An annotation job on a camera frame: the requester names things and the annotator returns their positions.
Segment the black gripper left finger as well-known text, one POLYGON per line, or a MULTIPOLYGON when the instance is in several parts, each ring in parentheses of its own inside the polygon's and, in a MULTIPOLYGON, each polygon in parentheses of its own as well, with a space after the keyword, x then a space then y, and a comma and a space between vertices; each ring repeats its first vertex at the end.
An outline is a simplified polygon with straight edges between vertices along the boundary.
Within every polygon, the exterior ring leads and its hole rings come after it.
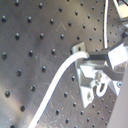
POLYGON ((109 50, 101 50, 89 53, 89 60, 107 60, 109 50))

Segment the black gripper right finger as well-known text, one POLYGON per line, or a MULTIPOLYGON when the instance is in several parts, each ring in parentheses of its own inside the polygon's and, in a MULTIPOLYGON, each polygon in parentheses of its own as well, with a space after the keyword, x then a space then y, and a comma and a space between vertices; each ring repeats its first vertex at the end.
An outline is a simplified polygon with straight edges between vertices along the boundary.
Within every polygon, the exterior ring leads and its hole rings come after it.
POLYGON ((115 72, 106 65, 98 65, 96 67, 97 70, 102 70, 111 80, 114 81, 122 81, 123 80, 123 73, 115 72))

